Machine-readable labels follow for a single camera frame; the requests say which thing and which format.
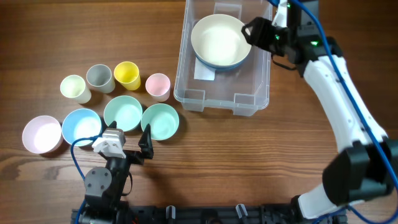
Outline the mint green bowl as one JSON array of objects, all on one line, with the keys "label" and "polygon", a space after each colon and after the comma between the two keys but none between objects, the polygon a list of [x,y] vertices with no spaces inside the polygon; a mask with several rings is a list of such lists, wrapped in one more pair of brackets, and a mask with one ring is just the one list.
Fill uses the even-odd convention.
[{"label": "mint green bowl", "polygon": [[132,131],[141,122],[143,109],[137,99],[122,95],[113,98],[104,109],[104,121],[109,126],[113,121],[124,132]]},{"label": "mint green bowl", "polygon": [[151,138],[163,141],[171,138],[179,127],[180,118],[170,105],[157,103],[148,107],[142,114],[141,128],[144,131],[150,125]]}]

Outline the light blue bowl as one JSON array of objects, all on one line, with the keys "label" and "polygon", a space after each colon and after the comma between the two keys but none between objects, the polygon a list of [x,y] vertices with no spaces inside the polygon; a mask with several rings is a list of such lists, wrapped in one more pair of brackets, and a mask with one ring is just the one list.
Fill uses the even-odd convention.
[{"label": "light blue bowl", "polygon": [[100,116],[87,108],[72,111],[63,120],[62,135],[67,143],[72,144],[81,138],[90,138],[101,133],[102,122]]}]

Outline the grey cup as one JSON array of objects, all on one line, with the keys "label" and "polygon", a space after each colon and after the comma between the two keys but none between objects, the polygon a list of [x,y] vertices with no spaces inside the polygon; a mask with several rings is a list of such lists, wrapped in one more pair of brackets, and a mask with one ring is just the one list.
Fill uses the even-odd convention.
[{"label": "grey cup", "polygon": [[111,69],[103,64],[90,67],[86,79],[91,86],[105,94],[111,93],[116,86]]}]

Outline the yellow cup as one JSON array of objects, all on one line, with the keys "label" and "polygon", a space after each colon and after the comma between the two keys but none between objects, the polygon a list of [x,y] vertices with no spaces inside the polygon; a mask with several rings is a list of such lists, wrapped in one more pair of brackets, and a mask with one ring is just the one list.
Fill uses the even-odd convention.
[{"label": "yellow cup", "polygon": [[137,90],[141,85],[138,66],[133,62],[121,62],[114,69],[115,79],[127,90]]}]

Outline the cream cup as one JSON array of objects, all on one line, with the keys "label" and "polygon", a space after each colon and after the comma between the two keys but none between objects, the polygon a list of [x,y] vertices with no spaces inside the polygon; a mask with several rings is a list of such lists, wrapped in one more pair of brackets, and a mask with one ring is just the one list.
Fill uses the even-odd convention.
[{"label": "cream cup", "polygon": [[73,99],[79,104],[85,104],[91,99],[91,91],[85,80],[78,75],[65,77],[60,84],[60,91],[66,98]]}]

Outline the dark blue bowl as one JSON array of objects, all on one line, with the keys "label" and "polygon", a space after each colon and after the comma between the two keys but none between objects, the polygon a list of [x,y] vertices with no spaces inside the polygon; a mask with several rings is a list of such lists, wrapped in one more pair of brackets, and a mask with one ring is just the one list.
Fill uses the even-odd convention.
[{"label": "dark blue bowl", "polygon": [[249,54],[247,56],[245,56],[239,62],[232,64],[232,65],[226,65],[226,66],[214,65],[214,64],[208,63],[206,60],[202,59],[196,52],[195,52],[195,56],[202,64],[204,64],[205,66],[212,68],[214,70],[232,70],[232,69],[239,67],[242,63],[244,63],[244,61],[248,58]]}]

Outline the clear plastic storage container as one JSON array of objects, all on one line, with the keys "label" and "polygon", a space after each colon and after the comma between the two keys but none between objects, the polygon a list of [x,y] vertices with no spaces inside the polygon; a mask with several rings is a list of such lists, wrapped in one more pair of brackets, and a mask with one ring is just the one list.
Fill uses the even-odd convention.
[{"label": "clear plastic storage container", "polygon": [[216,70],[213,81],[195,80],[195,52],[191,44],[193,26],[212,14],[227,14],[247,24],[255,17],[272,19],[267,1],[186,1],[182,38],[174,85],[174,97],[186,110],[205,108],[232,110],[252,116],[269,104],[271,55],[252,48],[248,58],[232,70]]}]

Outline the cream bowl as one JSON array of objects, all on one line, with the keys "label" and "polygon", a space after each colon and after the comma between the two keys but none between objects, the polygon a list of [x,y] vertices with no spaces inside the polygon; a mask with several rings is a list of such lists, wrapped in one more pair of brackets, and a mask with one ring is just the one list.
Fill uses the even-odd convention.
[{"label": "cream bowl", "polygon": [[232,65],[251,51],[241,28],[243,22],[226,14],[213,14],[200,19],[192,29],[194,51],[208,63]]}]

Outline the pink bowl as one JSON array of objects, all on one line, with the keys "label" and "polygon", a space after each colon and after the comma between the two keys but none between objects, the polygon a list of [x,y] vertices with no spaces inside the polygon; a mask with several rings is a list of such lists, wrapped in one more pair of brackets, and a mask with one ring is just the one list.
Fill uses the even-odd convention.
[{"label": "pink bowl", "polygon": [[63,141],[61,124],[52,116],[42,115],[30,120],[23,132],[24,147],[34,154],[58,149]]}]

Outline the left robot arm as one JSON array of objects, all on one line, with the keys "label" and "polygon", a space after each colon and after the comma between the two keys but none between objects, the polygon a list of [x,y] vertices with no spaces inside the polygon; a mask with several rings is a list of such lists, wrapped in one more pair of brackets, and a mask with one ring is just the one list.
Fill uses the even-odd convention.
[{"label": "left robot arm", "polygon": [[123,130],[111,125],[98,136],[88,138],[92,147],[106,160],[104,167],[95,167],[83,176],[85,199],[74,216],[72,223],[137,223],[129,204],[121,200],[126,179],[131,179],[130,166],[143,165],[145,159],[152,159],[154,150],[151,138],[151,126],[144,128],[138,142],[140,151],[123,149],[126,138]]}]

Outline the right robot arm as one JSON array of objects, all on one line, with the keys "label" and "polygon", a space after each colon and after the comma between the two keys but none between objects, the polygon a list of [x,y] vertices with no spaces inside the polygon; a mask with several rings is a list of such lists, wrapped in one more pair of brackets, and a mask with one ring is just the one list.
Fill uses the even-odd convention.
[{"label": "right robot arm", "polygon": [[396,190],[397,141],[373,120],[340,47],[320,23],[279,27],[257,17],[241,32],[248,44],[289,58],[320,100],[335,135],[338,155],[323,171],[319,186],[292,200],[293,219],[320,223]]}]

